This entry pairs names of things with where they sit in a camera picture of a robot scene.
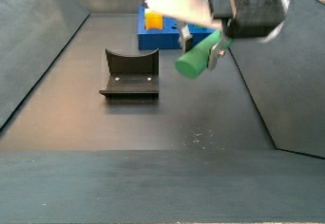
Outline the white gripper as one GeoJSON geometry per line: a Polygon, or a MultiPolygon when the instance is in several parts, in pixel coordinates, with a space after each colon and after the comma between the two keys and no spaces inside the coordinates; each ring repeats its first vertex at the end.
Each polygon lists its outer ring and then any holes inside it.
{"type": "MultiPolygon", "coordinates": [[[[146,2],[150,10],[178,21],[180,44],[185,53],[193,48],[193,36],[189,31],[189,23],[222,30],[222,22],[212,18],[209,0],[146,0],[146,2]]],[[[287,13],[289,2],[291,0],[283,0],[287,13]]],[[[267,37],[272,36],[272,34],[280,30],[284,22],[275,28],[267,37]]],[[[229,38],[222,38],[221,41],[213,45],[208,63],[209,71],[216,69],[217,60],[225,55],[230,44],[232,40],[229,38]]]]}

